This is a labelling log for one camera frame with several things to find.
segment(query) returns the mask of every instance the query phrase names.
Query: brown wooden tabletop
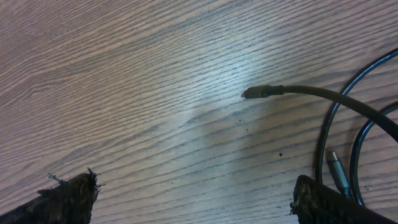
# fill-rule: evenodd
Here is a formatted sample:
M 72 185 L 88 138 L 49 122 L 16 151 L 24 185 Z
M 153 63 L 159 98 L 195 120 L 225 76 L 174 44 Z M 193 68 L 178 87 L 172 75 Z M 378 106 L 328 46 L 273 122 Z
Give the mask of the brown wooden tabletop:
M 250 86 L 339 91 L 398 47 L 396 0 L 0 3 L 0 212 L 92 168 L 92 223 L 297 223 L 331 102 L 244 100 Z M 398 99 L 398 59 L 349 94 Z M 398 112 L 390 118 L 397 121 Z M 366 118 L 344 106 L 327 148 L 348 168 Z M 359 161 L 366 205 L 398 221 L 398 147 L 379 127 Z M 327 166 L 327 186 L 334 188 Z

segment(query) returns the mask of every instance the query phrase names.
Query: cable connector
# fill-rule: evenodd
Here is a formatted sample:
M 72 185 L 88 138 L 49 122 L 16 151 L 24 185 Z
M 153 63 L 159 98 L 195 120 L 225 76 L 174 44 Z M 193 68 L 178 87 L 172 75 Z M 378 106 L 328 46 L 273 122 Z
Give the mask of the cable connector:
M 282 95 L 284 94 L 282 85 L 279 86 L 254 86 L 248 88 L 246 91 L 242 93 L 242 97 L 246 99 L 255 99 L 255 98 L 266 98 L 272 95 Z

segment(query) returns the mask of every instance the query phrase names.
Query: wooden table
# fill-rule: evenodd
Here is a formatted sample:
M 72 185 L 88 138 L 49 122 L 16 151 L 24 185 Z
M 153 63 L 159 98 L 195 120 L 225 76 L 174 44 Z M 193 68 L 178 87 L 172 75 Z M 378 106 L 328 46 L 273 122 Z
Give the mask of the wooden table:
M 92 223 L 296 223 L 289 203 L 330 101 L 244 100 L 261 83 L 338 91 L 398 47 L 394 1 L 42 1 L 0 4 L 0 212 L 86 167 Z M 397 99 L 398 59 L 350 96 Z M 398 113 L 391 118 L 397 121 Z M 348 158 L 366 119 L 342 107 Z M 397 144 L 379 127 L 359 165 L 367 206 L 398 221 Z M 334 188 L 326 166 L 324 182 Z

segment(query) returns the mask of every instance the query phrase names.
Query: cable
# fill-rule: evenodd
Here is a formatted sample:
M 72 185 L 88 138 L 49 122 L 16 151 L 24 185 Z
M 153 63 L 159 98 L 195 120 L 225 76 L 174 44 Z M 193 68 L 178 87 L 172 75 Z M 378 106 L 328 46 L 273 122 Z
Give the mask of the cable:
M 384 62 L 392 59 L 393 57 L 398 55 L 398 48 L 394 49 L 385 55 L 379 57 L 375 61 L 371 62 L 360 71 L 358 71 L 340 90 L 340 93 L 343 95 L 347 95 L 348 92 L 363 78 L 366 74 L 368 74 L 371 70 L 375 69 L 377 66 L 383 64 Z M 331 126 L 331 122 L 335 117 L 338 107 L 340 104 L 338 102 L 333 102 L 329 107 L 329 110 L 326 114 L 325 120 L 323 121 L 321 127 L 321 133 L 318 138 L 317 150 L 315 152 L 315 180 L 318 183 L 322 184 L 322 163 L 323 163 L 323 153 L 325 152 L 326 140 L 328 138 L 329 129 Z
M 398 109 L 398 102 L 395 102 L 381 109 L 380 113 L 387 115 L 397 109 Z M 362 143 L 365 140 L 365 137 L 370 131 L 370 129 L 373 127 L 373 125 L 374 122 L 368 120 L 359 131 L 358 135 L 355 138 L 353 151 L 351 153 L 351 160 L 349 162 L 349 181 L 351 182 L 354 201 L 363 207 L 365 206 L 365 203 L 363 202 L 361 191 L 358 185 L 358 161 L 359 161 L 359 153 L 361 152 Z
M 326 90 L 312 86 L 256 86 L 248 88 L 243 97 L 250 98 L 264 98 L 272 95 L 282 95 L 284 93 L 304 93 L 308 95 L 320 96 L 335 102 L 338 102 L 358 113 L 374 121 L 377 125 L 385 130 L 392 138 L 398 142 L 398 125 L 391 121 L 388 117 L 381 114 L 372 107 L 355 100 L 349 96 L 342 95 L 335 91 Z

